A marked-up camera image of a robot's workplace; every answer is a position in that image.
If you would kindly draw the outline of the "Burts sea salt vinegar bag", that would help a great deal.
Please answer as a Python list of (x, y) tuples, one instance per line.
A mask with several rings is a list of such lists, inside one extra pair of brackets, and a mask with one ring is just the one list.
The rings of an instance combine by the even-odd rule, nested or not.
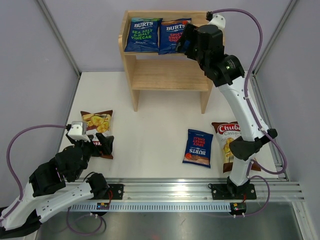
[(162, 18), (133, 17), (130, 22), (125, 52), (158, 52), (158, 29)]

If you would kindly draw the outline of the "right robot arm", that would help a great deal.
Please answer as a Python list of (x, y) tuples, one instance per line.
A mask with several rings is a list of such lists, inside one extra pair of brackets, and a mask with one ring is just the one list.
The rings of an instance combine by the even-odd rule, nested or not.
[(226, 190), (230, 197), (239, 198), (250, 185), (248, 173), (256, 154), (278, 133), (269, 128), (254, 105), (248, 103), (245, 71), (236, 56), (225, 53), (223, 32), (216, 25), (186, 24), (176, 51), (197, 61), (204, 75), (225, 97), (238, 122), (241, 135), (230, 143), (234, 159)]

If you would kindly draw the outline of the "upside-down Burts chilli bag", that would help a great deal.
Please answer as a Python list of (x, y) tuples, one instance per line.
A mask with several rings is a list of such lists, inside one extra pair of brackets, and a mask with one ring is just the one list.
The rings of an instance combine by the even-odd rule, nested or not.
[(211, 151), (214, 135), (200, 130), (188, 129), (182, 162), (211, 168)]

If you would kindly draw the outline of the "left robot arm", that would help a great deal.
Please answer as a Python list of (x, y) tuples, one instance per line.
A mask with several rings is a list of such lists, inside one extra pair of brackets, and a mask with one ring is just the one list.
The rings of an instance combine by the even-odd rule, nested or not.
[(111, 155), (113, 136), (96, 134), (100, 145), (93, 139), (70, 140), (70, 146), (57, 153), (50, 161), (41, 164), (29, 180), (16, 202), (0, 209), (0, 238), (10, 239), (27, 236), (37, 231), (43, 223), (60, 211), (89, 199), (103, 199), (109, 185), (103, 174), (93, 173), (83, 183), (62, 195), (54, 194), (67, 183), (80, 178), (87, 169), (91, 157)]

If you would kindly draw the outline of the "Burts spicy sweet chilli bag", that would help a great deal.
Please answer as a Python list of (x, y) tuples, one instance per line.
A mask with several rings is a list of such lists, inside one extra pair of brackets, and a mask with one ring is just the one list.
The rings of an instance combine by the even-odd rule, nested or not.
[(191, 22), (191, 18), (162, 21), (159, 28), (158, 54), (175, 54), (177, 41), (180, 39), (186, 24)]

